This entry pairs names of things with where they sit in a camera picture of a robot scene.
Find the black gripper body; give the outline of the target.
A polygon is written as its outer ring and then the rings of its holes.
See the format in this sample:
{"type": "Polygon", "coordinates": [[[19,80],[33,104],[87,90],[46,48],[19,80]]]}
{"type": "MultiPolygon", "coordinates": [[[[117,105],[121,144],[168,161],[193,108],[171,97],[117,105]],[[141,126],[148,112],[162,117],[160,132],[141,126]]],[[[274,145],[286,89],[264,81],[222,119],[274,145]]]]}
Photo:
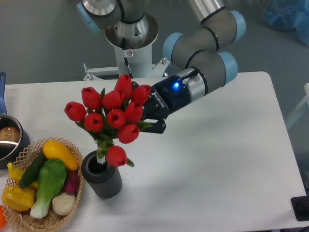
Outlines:
{"type": "Polygon", "coordinates": [[[184,77],[173,75],[151,86],[150,99],[143,105],[144,119],[166,119],[191,101],[184,77]]]}

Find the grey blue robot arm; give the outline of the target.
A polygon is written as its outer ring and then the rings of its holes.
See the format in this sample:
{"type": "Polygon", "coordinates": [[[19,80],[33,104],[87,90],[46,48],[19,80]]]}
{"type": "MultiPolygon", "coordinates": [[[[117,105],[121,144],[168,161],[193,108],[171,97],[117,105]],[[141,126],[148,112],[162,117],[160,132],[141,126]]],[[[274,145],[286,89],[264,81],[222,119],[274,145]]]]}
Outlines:
{"type": "MultiPolygon", "coordinates": [[[[228,11],[221,0],[191,0],[189,4],[201,29],[190,36],[173,33],[166,38],[164,59],[180,72],[152,86],[143,107],[141,131],[163,133],[170,114],[225,86],[238,74],[235,58],[221,48],[243,36],[243,16],[228,11]]],[[[152,45],[158,26],[141,0],[82,0],[77,11],[92,32],[105,32],[120,75],[152,75],[152,45]]]]}

